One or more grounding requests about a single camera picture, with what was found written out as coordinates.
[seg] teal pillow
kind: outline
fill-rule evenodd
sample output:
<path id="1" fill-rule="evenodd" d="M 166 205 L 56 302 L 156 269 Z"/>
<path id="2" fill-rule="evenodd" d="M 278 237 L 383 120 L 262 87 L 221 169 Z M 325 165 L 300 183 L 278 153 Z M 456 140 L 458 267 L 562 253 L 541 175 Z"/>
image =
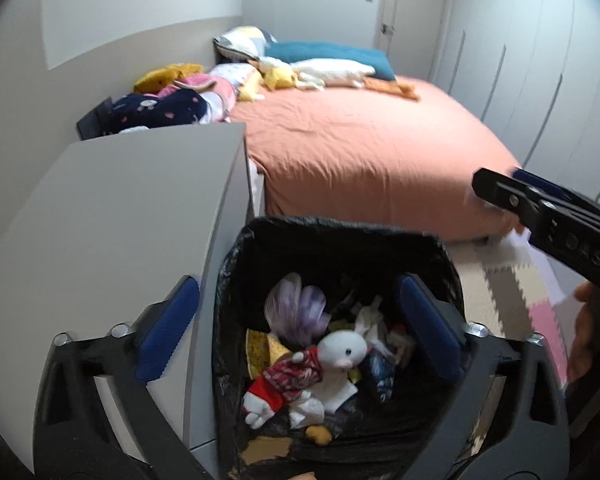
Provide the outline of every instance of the teal pillow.
<path id="1" fill-rule="evenodd" d="M 391 68 L 391 63 L 381 50 L 317 41 L 282 41 L 269 43 L 265 48 L 265 56 L 275 57 L 285 63 L 307 59 L 349 59 L 375 68 L 374 77 L 378 79 L 395 81 L 394 69 Z"/>

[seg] dresser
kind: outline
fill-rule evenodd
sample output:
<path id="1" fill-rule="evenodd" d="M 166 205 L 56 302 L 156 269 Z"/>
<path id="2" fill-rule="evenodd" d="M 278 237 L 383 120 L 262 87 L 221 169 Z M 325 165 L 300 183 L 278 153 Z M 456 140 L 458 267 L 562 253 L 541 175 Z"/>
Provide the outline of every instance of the dresser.
<path id="1" fill-rule="evenodd" d="M 186 125 L 72 144 L 0 242 L 0 434 L 32 469 L 34 410 L 54 336 L 106 335 L 185 274 L 200 307 L 148 385 L 176 434 L 217 477 L 211 341 L 216 279 L 253 215 L 243 124 Z M 142 458 L 109 385 L 123 449 Z"/>

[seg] door frame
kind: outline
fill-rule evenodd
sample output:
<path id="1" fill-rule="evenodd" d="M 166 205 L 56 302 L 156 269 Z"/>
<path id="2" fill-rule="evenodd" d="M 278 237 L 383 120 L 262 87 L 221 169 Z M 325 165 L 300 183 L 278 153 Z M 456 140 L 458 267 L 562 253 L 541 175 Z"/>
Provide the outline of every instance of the door frame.
<path id="1" fill-rule="evenodd" d="M 382 50 L 385 54 L 389 54 L 389 46 L 391 43 L 391 36 L 382 33 L 382 24 L 387 23 L 393 26 L 395 23 L 395 14 L 398 0 L 380 0 L 378 10 L 378 22 L 376 23 L 376 48 Z M 446 37 L 448 35 L 449 24 L 451 22 L 451 13 L 453 9 L 454 0 L 445 1 L 445 10 L 442 14 L 442 24 L 440 27 L 440 36 L 438 38 L 438 45 L 436 47 L 436 53 L 433 57 L 433 64 L 429 72 L 428 81 L 435 81 L 440 70 L 440 62 L 442 60 L 442 53 L 446 45 Z"/>

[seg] pink plush toy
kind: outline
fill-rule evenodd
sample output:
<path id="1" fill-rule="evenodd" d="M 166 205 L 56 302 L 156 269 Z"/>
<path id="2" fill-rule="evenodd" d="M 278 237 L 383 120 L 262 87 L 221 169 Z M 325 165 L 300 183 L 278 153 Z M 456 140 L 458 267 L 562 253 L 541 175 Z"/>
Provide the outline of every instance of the pink plush toy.
<path id="1" fill-rule="evenodd" d="M 280 408 L 291 404 L 292 427 L 319 424 L 325 411 L 333 412 L 357 392 L 347 379 L 347 370 L 358 366 L 365 356 L 364 338 L 351 330 L 340 330 L 318 346 L 280 360 L 266 368 L 244 394 L 245 422 L 257 430 Z"/>

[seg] door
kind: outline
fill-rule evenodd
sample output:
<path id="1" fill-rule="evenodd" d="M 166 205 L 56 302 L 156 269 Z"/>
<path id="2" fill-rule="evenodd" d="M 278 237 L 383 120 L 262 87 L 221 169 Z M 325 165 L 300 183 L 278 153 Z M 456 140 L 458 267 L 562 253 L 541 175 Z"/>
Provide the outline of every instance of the door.
<path id="1" fill-rule="evenodd" d="M 388 36 L 388 57 L 395 73 L 431 80 L 448 22 L 450 0 L 386 0 L 384 16 L 393 19 L 383 32 Z"/>

